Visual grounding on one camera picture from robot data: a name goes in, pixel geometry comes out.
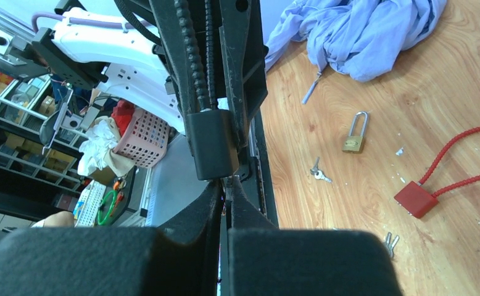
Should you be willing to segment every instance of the tabletop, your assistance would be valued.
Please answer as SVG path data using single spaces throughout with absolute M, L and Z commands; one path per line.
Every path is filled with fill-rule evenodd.
M 326 69 L 302 105 L 316 73 L 305 43 L 294 43 L 267 76 L 262 115 L 281 228 L 391 232 L 405 295 L 480 295 L 480 182 L 443 194 L 422 219 L 394 200 L 452 137 L 480 126 L 480 1 L 449 1 L 435 32 L 371 82 Z M 343 153 L 359 111 L 370 115 L 363 153 Z M 310 174 L 317 157 L 332 183 Z M 424 188 L 478 174 L 480 133 L 454 145 Z

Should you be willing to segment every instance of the basket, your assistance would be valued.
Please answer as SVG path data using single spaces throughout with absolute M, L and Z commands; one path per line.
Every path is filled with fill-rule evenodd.
M 134 160 L 137 167 L 152 168 L 165 155 L 168 134 L 167 122 L 137 108 L 113 152 Z

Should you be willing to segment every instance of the padlock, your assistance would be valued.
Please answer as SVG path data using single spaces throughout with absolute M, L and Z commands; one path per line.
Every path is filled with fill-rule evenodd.
M 353 136 L 354 128 L 356 125 L 356 121 L 358 121 L 358 117 L 360 115 L 364 116 L 362 131 L 360 132 L 359 136 Z M 360 111 L 356 113 L 353 123 L 351 124 L 351 129 L 349 130 L 349 136 L 347 137 L 346 141 L 344 142 L 344 146 L 342 147 L 342 151 L 346 153 L 362 153 L 363 150 L 363 143 L 364 138 L 363 135 L 365 134 L 365 128 L 367 127 L 367 120 L 369 119 L 369 114 L 365 111 Z

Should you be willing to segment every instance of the red cloth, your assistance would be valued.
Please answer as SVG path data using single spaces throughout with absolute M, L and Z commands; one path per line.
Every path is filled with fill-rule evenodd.
M 133 119 L 133 114 L 134 105 L 126 100 L 120 100 L 117 103 L 117 106 L 113 108 L 111 117 L 117 123 L 118 130 L 120 130 L 120 135 L 123 135 L 127 130 L 129 123 Z

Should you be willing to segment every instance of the floor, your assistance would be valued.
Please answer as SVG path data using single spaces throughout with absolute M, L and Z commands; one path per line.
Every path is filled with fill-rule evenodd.
M 327 70 L 302 105 L 315 74 L 305 44 L 292 44 L 267 77 L 262 112 L 280 226 L 390 231 L 400 236 L 393 261 L 405 295 L 480 295 L 480 182 L 442 195 L 420 220 L 393 199 L 449 139 L 480 126 L 480 1 L 449 1 L 437 30 L 372 82 Z M 361 110 L 370 114 L 363 153 L 345 154 Z M 310 175 L 318 156 L 333 183 Z M 424 188 L 478 174 L 475 134 L 450 150 Z

